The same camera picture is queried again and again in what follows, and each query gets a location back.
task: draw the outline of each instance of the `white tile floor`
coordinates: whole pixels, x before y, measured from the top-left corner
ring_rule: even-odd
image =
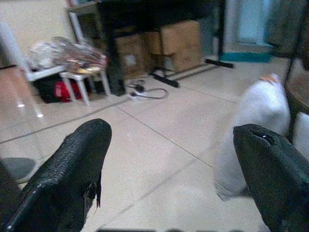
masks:
[[[126,97],[102,96],[90,106],[45,104],[32,96],[17,69],[1,70],[0,155],[42,162],[66,135],[99,117],[110,123],[112,142],[103,165],[101,208],[95,214],[91,208],[83,232],[103,227],[256,232],[262,219],[252,199],[224,203],[215,194],[213,160],[245,89],[261,74],[282,76],[286,65],[281,58],[235,63],[235,69],[183,79],[181,88],[147,78],[147,88],[163,87],[168,98],[114,105]]]

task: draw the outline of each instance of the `cord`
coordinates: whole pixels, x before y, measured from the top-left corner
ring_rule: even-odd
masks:
[[[162,90],[164,91],[164,95],[161,96],[161,97],[149,97],[149,96],[144,96],[144,95],[141,95],[141,94],[137,94],[137,93],[131,93],[131,96],[139,96],[139,97],[143,97],[143,98],[149,98],[149,99],[164,99],[164,98],[167,98],[168,95],[169,95],[169,92],[164,89],[164,88],[151,88],[149,89],[148,91],[145,91],[145,93],[150,93],[150,92],[153,92],[153,91],[158,91],[158,90]]]
[[[149,98],[149,99],[164,99],[168,97],[169,92],[164,88],[151,88],[149,90],[146,90],[145,87],[142,86],[144,82],[145,82],[144,80],[131,81],[130,84],[126,86],[128,88],[135,89],[135,92],[130,93],[131,97],[139,96],[139,97]],[[149,97],[149,96],[144,96],[140,94],[140,93],[150,93],[150,92],[158,91],[158,90],[164,91],[164,95],[161,97]]]

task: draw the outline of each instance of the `black bag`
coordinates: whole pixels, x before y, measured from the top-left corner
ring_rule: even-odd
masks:
[[[55,95],[55,85],[57,81],[62,81],[59,74],[54,74],[32,82],[38,90],[40,97],[45,103],[60,102],[60,98]]]

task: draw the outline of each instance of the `clutter pile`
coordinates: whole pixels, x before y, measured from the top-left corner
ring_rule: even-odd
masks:
[[[42,70],[65,65],[71,73],[91,74],[106,68],[104,54],[88,44],[76,44],[63,37],[40,42],[29,49],[28,62],[32,69]]]

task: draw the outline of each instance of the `white wall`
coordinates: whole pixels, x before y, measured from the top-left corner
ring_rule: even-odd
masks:
[[[0,0],[0,20],[6,22],[16,36],[22,50],[36,42],[48,41],[54,36],[73,38],[65,31],[68,24],[65,0]]]

